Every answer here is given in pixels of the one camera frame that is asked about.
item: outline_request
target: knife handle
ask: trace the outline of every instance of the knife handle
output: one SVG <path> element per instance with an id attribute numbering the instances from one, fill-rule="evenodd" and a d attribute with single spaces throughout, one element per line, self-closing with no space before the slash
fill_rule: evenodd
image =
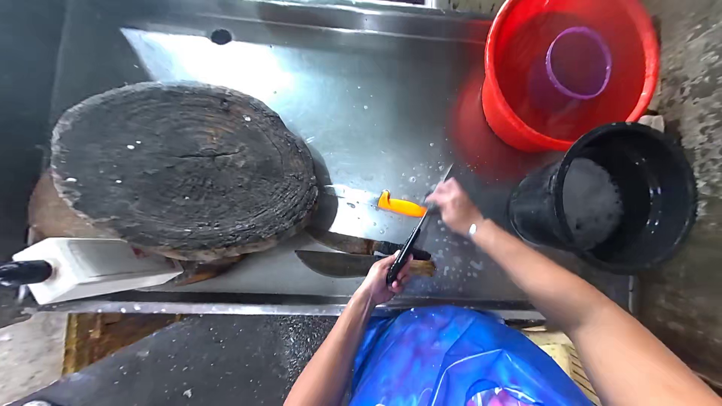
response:
<path id="1" fill-rule="evenodd" d="M 391 264 L 391 268 L 388 269 L 388 273 L 386 273 L 387 285 L 391 285 L 394 280 L 396 280 L 396 277 L 399 276 L 399 272 L 401 272 L 401 269 L 403 269 L 404 265 L 406 265 L 406 261 L 409 259 L 409 252 L 411 251 L 411 247 L 416 242 L 416 239 L 419 238 L 420 233 L 421 227 L 415 228 L 414 232 L 409 236 L 409 239 L 406 240 L 406 243 L 404 243 L 404 247 L 401 249 L 401 252 L 399 252 L 399 255 L 393 261 L 393 264 Z"/>
<path id="2" fill-rule="evenodd" d="M 391 192 L 384 190 L 381 192 L 381 197 L 378 198 L 377 205 L 381 209 L 390 210 L 402 215 L 411 217 L 423 217 L 426 213 L 426 207 L 419 206 L 414 202 L 408 200 L 392 199 Z"/>

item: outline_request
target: tree stump chopping block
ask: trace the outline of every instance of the tree stump chopping block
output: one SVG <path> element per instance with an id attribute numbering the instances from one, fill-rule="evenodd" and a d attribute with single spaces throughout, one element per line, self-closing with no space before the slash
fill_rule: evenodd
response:
<path id="1" fill-rule="evenodd" d="M 139 83 L 69 109 L 51 172 L 93 226 L 191 261 L 276 245 L 305 226 L 318 194 L 308 148 L 278 114 L 196 83 Z"/>

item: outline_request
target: water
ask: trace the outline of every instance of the water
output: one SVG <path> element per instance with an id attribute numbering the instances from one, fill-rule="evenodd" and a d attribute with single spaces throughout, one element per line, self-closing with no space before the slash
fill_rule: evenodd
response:
<path id="1" fill-rule="evenodd" d="M 606 240 L 622 219 L 619 187 L 594 161 L 576 158 L 563 188 L 564 213 L 572 235 L 580 247 L 592 249 Z"/>

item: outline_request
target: large knife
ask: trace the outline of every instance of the large knife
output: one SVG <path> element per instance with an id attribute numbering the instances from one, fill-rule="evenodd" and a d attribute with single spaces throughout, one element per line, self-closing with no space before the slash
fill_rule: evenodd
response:
<path id="1" fill-rule="evenodd" d="M 331 231 L 321 230 L 313 226 L 307 227 L 306 232 L 311 238 L 322 243 L 324 246 L 349 254 L 373 255 L 375 252 L 381 252 L 382 254 L 391 255 L 404 247 L 401 244 L 390 243 L 388 241 L 376 241 L 369 238 L 332 233 Z M 431 259 L 431 254 L 420 249 L 412 248 L 411 254 L 414 256 L 414 259 L 421 261 Z"/>
<path id="2" fill-rule="evenodd" d="M 345 254 L 342 252 L 296 251 L 296 256 L 313 271 L 330 277 L 364 277 L 382 256 Z M 411 261 L 411 274 L 434 276 L 436 266 L 431 261 Z"/>

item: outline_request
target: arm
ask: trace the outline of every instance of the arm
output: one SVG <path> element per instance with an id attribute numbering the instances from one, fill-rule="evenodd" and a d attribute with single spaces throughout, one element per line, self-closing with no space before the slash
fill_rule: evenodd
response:
<path id="1" fill-rule="evenodd" d="M 409 279 L 410 256 L 393 284 L 386 286 L 386 273 L 397 255 L 398 251 L 371 267 L 334 328 L 293 384 L 285 406 L 341 404 L 356 350 L 373 308 L 400 293 Z"/>
<path id="2" fill-rule="evenodd" d="M 720 405 L 715 393 L 639 321 L 594 286 L 484 219 L 458 182 L 429 195 L 447 225 L 473 236 L 531 302 L 574 342 L 605 405 Z"/>

